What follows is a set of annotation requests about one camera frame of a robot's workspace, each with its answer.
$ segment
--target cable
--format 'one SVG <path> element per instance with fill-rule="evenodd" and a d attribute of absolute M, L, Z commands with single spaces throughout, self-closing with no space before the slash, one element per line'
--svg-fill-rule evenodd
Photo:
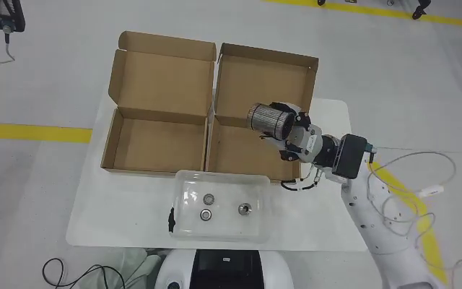
<path fill-rule="evenodd" d="M 441 155 L 443 156 L 444 158 L 448 159 L 451 163 L 451 165 L 453 166 L 453 173 L 450 175 L 449 178 L 447 178 L 446 180 L 442 181 L 441 183 L 439 183 L 439 185 L 443 186 L 447 183 L 449 183 L 450 181 L 453 180 L 453 178 L 456 176 L 457 174 L 457 167 L 456 167 L 456 163 L 454 163 L 454 160 L 450 157 L 448 157 L 447 155 L 445 155 L 444 153 L 442 152 L 435 152 L 435 151 L 432 151 L 432 150 L 428 150 L 428 151 L 422 151 L 422 152 L 412 152 L 412 153 L 409 153 L 409 154 L 406 154 L 406 155 L 402 155 L 401 157 L 399 158 L 396 158 L 392 161 L 389 161 L 388 163 L 386 163 L 385 165 L 382 165 L 381 167 L 379 167 L 377 170 L 370 170 L 371 171 L 371 174 L 373 174 L 376 178 L 378 178 L 379 180 L 381 180 L 385 185 L 387 185 L 388 187 L 392 188 L 392 189 L 395 189 L 397 191 L 402 191 L 403 193 L 418 193 L 419 191 L 421 191 L 422 189 L 418 189 L 418 190 L 405 190 L 405 189 L 401 189 L 401 188 L 397 188 L 395 186 L 392 186 L 390 184 L 387 184 L 386 182 L 384 182 L 382 179 L 380 179 L 379 176 L 377 176 L 377 171 L 381 170 L 382 168 L 385 168 L 389 165 L 391 165 L 392 163 L 398 161 L 398 160 L 401 160 L 403 158 L 407 158 L 407 157 L 410 157 L 412 155 Z"/>
<path fill-rule="evenodd" d="M 0 64 L 7 64 L 7 63 L 10 63 L 10 62 L 13 62 L 13 61 L 16 60 L 16 59 L 9 53 L 9 44 L 8 44 L 8 43 L 6 44 L 6 54 L 11 58 L 11 60 L 1 61 Z"/>
<path fill-rule="evenodd" d="M 46 276 L 45 274 L 45 268 L 48 266 L 48 264 L 50 264 L 52 261 L 58 261 L 59 264 L 61 264 L 61 274 L 59 276 L 59 279 L 58 279 L 58 282 L 57 283 L 53 283 L 51 282 L 48 277 Z M 58 288 L 63 288 L 63 287 L 69 287 L 69 289 L 72 289 L 83 277 L 87 276 L 89 273 L 93 272 L 93 271 L 96 271 L 98 269 L 101 269 L 103 271 L 103 280 L 104 280 L 104 285 L 105 285 L 105 288 L 106 289 L 109 289 L 109 286 L 108 286 L 108 279 L 106 277 L 106 271 L 105 269 L 111 269 L 113 270 L 115 273 L 117 273 L 117 275 L 120 277 L 120 279 L 122 280 L 122 288 L 123 289 L 126 289 L 125 287 L 125 280 L 123 279 L 122 277 L 122 274 L 117 271 L 116 269 L 114 269 L 113 267 L 111 266 L 103 266 L 103 265 L 99 265 L 99 264 L 95 264 L 93 266 L 91 266 L 90 268 L 88 268 L 88 270 L 82 274 L 80 277 L 78 277 L 75 281 L 73 282 L 70 282 L 70 283 L 67 283 L 67 284 L 61 284 L 61 281 L 63 280 L 63 274 L 64 274 L 64 263 L 61 259 L 59 258 L 52 258 L 52 259 L 49 259 L 42 267 L 42 276 L 43 276 L 43 279 L 45 280 L 45 282 L 47 282 L 49 285 L 53 286 L 55 289 L 58 289 Z"/>
<path fill-rule="evenodd" d="M 399 197 L 397 195 L 390 195 L 383 203 L 382 203 L 382 207 L 381 207 L 381 211 L 374 205 L 373 203 L 373 198 L 371 198 L 371 193 L 370 193 L 370 177 L 372 175 L 374 175 L 379 181 L 381 181 L 382 183 L 384 183 L 386 186 L 392 188 L 392 189 L 395 189 L 397 191 L 401 191 L 401 192 L 404 192 L 404 193 L 409 193 L 411 194 L 411 196 L 401 196 L 401 197 L 404 197 L 404 198 L 412 198 L 412 197 L 415 197 L 415 193 L 419 192 L 419 191 L 422 191 L 422 190 L 404 190 L 404 189 L 401 189 L 401 188 L 397 188 L 395 186 L 392 186 L 390 185 L 389 183 L 387 183 L 386 181 L 384 181 L 383 179 L 381 179 L 378 175 L 377 175 L 377 171 L 381 170 L 382 168 L 385 168 L 387 167 L 388 165 L 398 161 L 398 160 L 401 160 L 401 159 L 404 159 L 404 158 L 407 158 L 409 156 L 412 156 L 412 155 L 424 155 L 424 154 L 433 154 L 433 155 L 441 155 L 443 156 L 444 158 L 448 159 L 451 163 L 451 165 L 453 166 L 453 172 L 451 173 L 450 177 L 447 178 L 446 180 L 444 180 L 443 182 L 441 182 L 439 185 L 442 186 L 444 184 L 447 184 L 449 183 L 450 181 L 453 180 L 453 178 L 456 176 L 457 174 L 457 167 L 456 167 L 456 163 L 454 162 L 454 160 L 452 158 L 450 158 L 449 156 L 445 155 L 444 153 L 442 152 L 435 152 L 435 151 L 423 151 L 423 152 L 413 152 L 413 153 L 409 153 L 407 155 L 402 155 L 401 157 L 399 158 L 396 158 L 388 163 L 386 163 L 385 165 L 382 165 L 380 166 L 379 168 L 377 168 L 376 170 L 373 170 L 372 168 L 370 168 L 370 174 L 369 176 L 367 177 L 367 199 L 369 200 L 370 204 L 372 205 L 372 207 L 375 209 L 375 211 L 377 211 L 377 213 L 383 217 L 384 219 L 384 222 L 386 221 L 389 221 L 389 222 L 395 222 L 395 223 L 411 223 L 411 225 L 409 226 L 409 229 L 407 230 L 407 232 L 405 234 L 402 234 L 402 233 L 398 233 L 394 230 L 392 230 L 390 227 L 388 227 L 387 225 L 385 226 L 390 232 L 392 232 L 393 234 L 396 234 L 398 236 L 408 236 L 409 233 L 411 232 L 411 229 L 412 227 L 414 226 L 414 224 L 419 221 L 420 219 L 422 219 L 423 217 L 426 217 L 426 216 L 433 216 L 432 218 L 432 222 L 430 223 L 429 227 L 424 230 L 422 233 L 420 233 L 415 241 L 414 241 L 414 248 L 416 250 L 419 249 L 419 240 L 420 238 L 425 235 L 427 232 L 429 232 L 432 228 L 433 228 L 433 225 L 435 224 L 436 222 L 436 215 L 433 213 L 433 212 L 428 212 L 426 214 L 423 214 L 423 215 L 420 215 L 419 214 L 419 209 L 418 209 L 418 206 L 417 204 L 415 203 L 415 201 L 413 199 L 411 199 L 413 205 L 415 206 L 415 215 L 411 218 L 411 219 L 408 219 L 408 220 L 394 220 L 394 219 L 391 219 L 389 217 L 387 217 L 385 215 L 385 206 L 386 204 L 388 203 L 388 201 L 390 201 L 392 198 L 396 198 L 396 197 Z M 456 269 L 458 269 L 459 267 L 462 266 L 462 259 L 459 259 L 452 267 L 440 267 L 440 266 L 436 266 L 434 264 L 432 264 L 431 262 L 429 262 L 427 260 L 427 258 L 425 258 L 424 254 L 422 253 L 419 253 L 420 257 L 422 258 L 422 260 L 424 260 L 424 262 L 431 266 L 431 267 L 434 267 L 436 269 L 440 269 L 442 271 L 450 271 L 450 274 L 451 274 L 451 282 L 450 282 L 450 286 L 452 289 L 454 289 L 454 275 L 456 273 Z"/>
<path fill-rule="evenodd" d="M 313 170 L 314 167 L 315 167 L 315 165 L 311 164 L 311 168 L 310 168 L 310 170 L 308 171 L 307 176 L 304 177 L 304 178 L 300 178 L 300 182 L 304 181 L 305 179 L 307 179 L 307 178 L 310 176 L 311 171 Z M 315 180 L 314 180 L 314 182 L 313 182 L 311 185 L 309 185 L 309 186 L 304 186 L 304 187 L 302 187 L 302 188 L 290 188 L 290 187 L 286 186 L 286 184 L 296 184 L 296 183 L 297 183 L 297 179 L 294 178 L 293 180 L 281 181 L 281 187 L 283 187 L 284 189 L 286 189 L 286 190 L 288 190 L 288 191 L 304 191 L 304 190 L 309 190 L 309 189 L 312 189 L 312 188 L 314 188 L 315 186 L 318 185 L 318 183 L 319 183 L 319 181 L 320 181 L 322 175 L 323 175 L 323 171 L 320 170 L 319 168 L 317 168 L 317 169 L 316 169 Z"/>

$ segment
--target concrete floor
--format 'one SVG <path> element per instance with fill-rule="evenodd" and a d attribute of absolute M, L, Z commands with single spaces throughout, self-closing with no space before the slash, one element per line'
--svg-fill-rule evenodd
<path fill-rule="evenodd" d="M 378 0 L 373 5 L 386 7 Z M 442 16 L 461 11 L 455 1 L 433 5 Z M 386 148 L 381 160 L 439 150 L 462 168 L 460 26 L 258 0 L 43 0 L 23 6 L 27 30 L 12 35 L 11 44 L 17 61 L 0 66 L 0 123 L 92 128 L 118 35 L 135 30 L 316 56 L 315 97 L 345 101 L 353 132 Z M 1 288 L 48 288 L 40 273 L 47 259 L 64 258 L 73 278 L 117 250 L 73 247 L 64 238 L 86 149 L 0 140 Z M 391 168 L 410 187 L 437 183 L 449 169 L 431 157 Z M 444 194 L 425 200 L 437 215 L 446 265 L 462 257 L 462 227 L 456 225 L 461 187 L 459 174 Z M 381 287 L 367 252 L 283 255 L 296 288 Z M 462 274 L 456 279 L 462 286 Z"/>

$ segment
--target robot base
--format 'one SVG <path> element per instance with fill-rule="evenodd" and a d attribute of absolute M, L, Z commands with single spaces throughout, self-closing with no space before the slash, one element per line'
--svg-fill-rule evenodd
<path fill-rule="evenodd" d="M 275 251 L 175 249 L 154 289 L 293 289 L 287 263 Z"/>

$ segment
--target brown cardboard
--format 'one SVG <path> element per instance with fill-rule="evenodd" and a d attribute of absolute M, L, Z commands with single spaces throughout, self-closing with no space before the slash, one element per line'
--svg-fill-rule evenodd
<path fill-rule="evenodd" d="M 101 166 L 153 173 L 202 171 L 206 122 L 179 124 L 123 118 L 115 110 Z"/>
<path fill-rule="evenodd" d="M 212 122 L 206 171 L 268 176 L 273 181 L 300 177 L 300 163 L 281 160 L 272 144 L 260 139 L 256 131 Z"/>
<path fill-rule="evenodd" d="M 101 167 L 202 171 L 212 103 L 214 43 L 124 32 L 109 84 L 118 108 Z"/>
<path fill-rule="evenodd" d="M 254 103 L 287 102 L 308 111 L 318 59 L 224 43 L 219 57 L 216 111 L 222 124 L 245 126 Z"/>
<path fill-rule="evenodd" d="M 121 113 L 136 109 L 182 113 L 202 121 L 212 103 L 214 43 L 124 32 L 109 96 Z"/>
<path fill-rule="evenodd" d="M 281 160 L 275 146 L 246 128 L 246 117 L 254 103 L 293 103 L 309 111 L 317 69 L 318 59 L 310 56 L 223 44 L 206 171 L 300 178 L 300 163 Z"/>

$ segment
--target open cardboard box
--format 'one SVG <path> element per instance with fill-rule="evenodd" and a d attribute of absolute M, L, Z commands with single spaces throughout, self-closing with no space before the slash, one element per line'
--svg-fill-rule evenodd
<path fill-rule="evenodd" d="M 110 77 L 113 115 L 101 167 L 204 169 L 214 43 L 124 32 Z"/>
<path fill-rule="evenodd" d="M 280 159 L 277 148 L 246 129 L 254 103 L 293 103 L 309 111 L 318 59 L 260 48 L 222 45 L 206 171 L 300 178 L 300 163 Z"/>

